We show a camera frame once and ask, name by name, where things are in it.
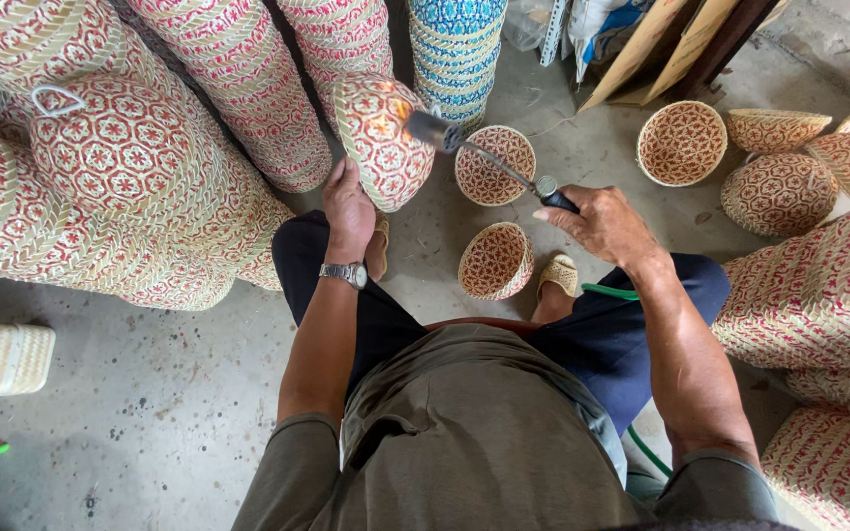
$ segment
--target wristwatch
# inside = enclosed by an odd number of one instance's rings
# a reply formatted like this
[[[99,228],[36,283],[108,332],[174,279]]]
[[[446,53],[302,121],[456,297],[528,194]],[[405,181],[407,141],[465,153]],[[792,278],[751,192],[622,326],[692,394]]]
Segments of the wristwatch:
[[[368,276],[366,275],[365,265],[360,262],[355,262],[350,265],[342,264],[324,264],[320,267],[321,277],[333,277],[335,279],[343,279],[353,286],[354,289],[363,289]]]

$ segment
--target concrete floor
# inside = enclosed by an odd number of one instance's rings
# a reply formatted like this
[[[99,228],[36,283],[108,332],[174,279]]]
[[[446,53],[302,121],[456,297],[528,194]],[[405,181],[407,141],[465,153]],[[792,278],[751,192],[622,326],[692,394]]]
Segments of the concrete floor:
[[[728,94],[721,111],[770,107],[837,119],[850,111],[850,94],[769,42],[748,43],[730,68],[721,78]],[[727,261],[770,244],[720,209],[720,184],[744,156],[735,147],[715,175],[690,188],[663,188],[641,174],[635,141],[660,106],[602,105],[532,137],[537,175],[619,186],[670,250]],[[541,68],[533,53],[503,44],[488,124],[531,136],[573,112],[557,67]],[[319,204],[319,192],[283,199],[300,212]],[[384,288],[422,323],[528,318],[536,278],[499,302],[469,298],[456,281],[468,241],[497,221],[526,229],[537,270],[555,252],[567,252],[583,281],[608,272],[607,263],[533,219],[536,208],[529,194],[503,207],[474,205],[455,184],[453,161],[439,158],[421,192],[392,215]],[[712,217],[698,225],[702,212]],[[0,441],[12,448],[0,456],[0,529],[230,527],[275,425],[277,387],[295,334],[280,293],[238,282],[215,308],[183,313],[0,280],[0,322],[46,324],[59,338],[45,388],[0,398]],[[738,364],[738,379],[762,447],[795,403],[773,374]],[[663,447],[656,415],[646,413],[637,427]]]

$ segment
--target watch face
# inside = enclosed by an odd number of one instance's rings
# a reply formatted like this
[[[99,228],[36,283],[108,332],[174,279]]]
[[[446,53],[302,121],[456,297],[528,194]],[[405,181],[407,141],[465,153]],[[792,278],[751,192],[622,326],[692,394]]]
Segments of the watch face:
[[[368,276],[365,271],[365,265],[358,266],[356,268],[356,272],[353,274],[353,280],[356,281],[356,285],[359,286],[360,289],[363,289],[367,279]]]

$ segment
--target foot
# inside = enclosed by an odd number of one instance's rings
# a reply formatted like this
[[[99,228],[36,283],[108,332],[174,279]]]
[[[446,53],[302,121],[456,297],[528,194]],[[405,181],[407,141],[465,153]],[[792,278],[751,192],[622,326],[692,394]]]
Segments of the foot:
[[[566,294],[563,287],[555,282],[540,285],[540,300],[530,322],[548,324],[567,318],[573,313],[575,297]]]
[[[372,282],[378,283],[385,274],[385,235],[379,231],[372,233],[372,239],[366,246],[366,272]]]

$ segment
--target olive green t-shirt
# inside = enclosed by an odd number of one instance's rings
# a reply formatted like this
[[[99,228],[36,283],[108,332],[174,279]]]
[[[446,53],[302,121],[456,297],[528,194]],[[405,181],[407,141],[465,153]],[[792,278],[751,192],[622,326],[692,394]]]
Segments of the olive green t-shirt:
[[[430,333],[360,382],[342,429],[341,468],[328,417],[281,422],[232,529],[608,529],[655,518],[625,493],[605,409],[512,332]],[[775,519],[762,476],[722,451],[689,454],[655,515]]]

